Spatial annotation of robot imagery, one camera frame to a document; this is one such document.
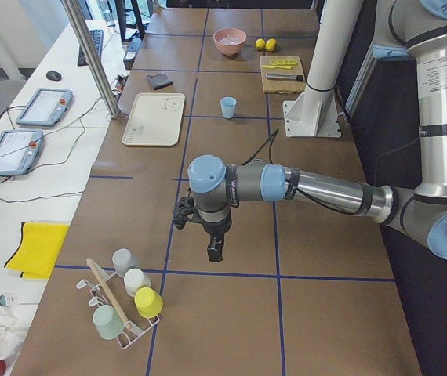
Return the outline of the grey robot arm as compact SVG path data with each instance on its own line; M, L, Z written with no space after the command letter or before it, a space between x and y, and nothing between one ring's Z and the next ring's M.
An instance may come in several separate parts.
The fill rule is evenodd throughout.
M231 209L243 201L304 197L344 215L369 216L447 260L447 1L379 1L372 55L405 71L375 78L363 107L390 124L358 124L370 183L352 183L259 160L224 164L203 155L188 169L187 208L173 215L203 226L208 256L222 259Z

